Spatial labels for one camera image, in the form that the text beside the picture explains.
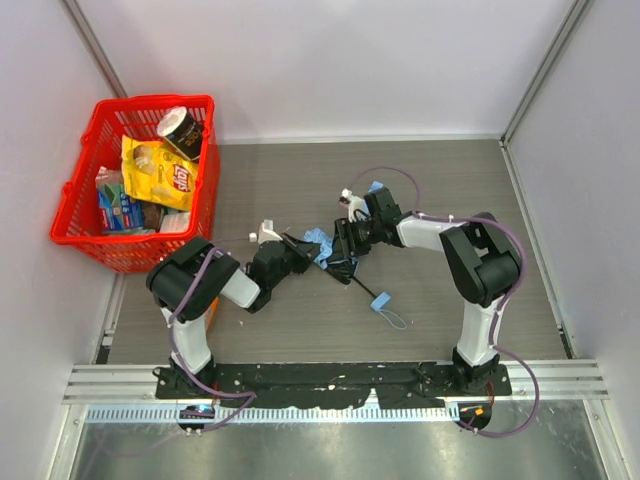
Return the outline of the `light blue folding umbrella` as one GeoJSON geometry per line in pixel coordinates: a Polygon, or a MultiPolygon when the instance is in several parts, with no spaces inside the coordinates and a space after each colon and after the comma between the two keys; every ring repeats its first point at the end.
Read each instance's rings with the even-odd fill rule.
{"type": "MultiPolygon", "coordinates": [[[[365,219],[372,221],[371,249],[378,243],[397,246],[399,236],[395,231],[395,226],[396,222],[402,218],[402,212],[390,190],[383,183],[375,181],[361,198],[366,202],[368,214],[365,215],[358,211],[355,217],[350,218],[347,212],[345,217],[350,222],[365,219]]],[[[314,263],[340,283],[346,286],[354,283],[362,288],[371,297],[369,308],[373,312],[384,318],[392,328],[400,331],[405,330],[407,328],[405,320],[388,309],[391,295],[386,291],[377,293],[357,278],[361,258],[366,255],[356,258],[335,258],[333,256],[333,237],[334,231],[332,235],[328,235],[320,228],[310,229],[304,233],[304,241],[314,242],[319,246],[320,253],[314,263]]]]}

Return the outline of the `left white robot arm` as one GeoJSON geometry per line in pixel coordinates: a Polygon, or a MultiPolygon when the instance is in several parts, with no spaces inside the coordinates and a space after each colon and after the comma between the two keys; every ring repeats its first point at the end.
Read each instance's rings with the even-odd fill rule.
{"type": "Polygon", "coordinates": [[[242,266],[212,242],[195,237],[158,263],[146,286],[169,329],[170,366],[159,367],[161,399],[201,397],[213,392],[217,365],[206,339],[206,317],[216,299],[226,298],[250,313],[261,310],[291,274],[302,274],[320,254],[320,245],[289,235],[259,245],[242,266]]]}

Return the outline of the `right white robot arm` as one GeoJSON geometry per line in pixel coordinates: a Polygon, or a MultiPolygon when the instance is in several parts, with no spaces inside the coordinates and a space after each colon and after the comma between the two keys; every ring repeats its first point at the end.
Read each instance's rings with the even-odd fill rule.
{"type": "Polygon", "coordinates": [[[452,352],[455,382],[463,390],[487,386],[500,359],[496,333],[502,311],[524,273],[517,240],[489,213],[464,219],[402,212],[384,186],[363,197],[345,189],[339,202],[347,216],[334,222],[327,273],[350,283],[358,260],[378,243],[442,253],[464,299],[461,336],[452,352]]]}

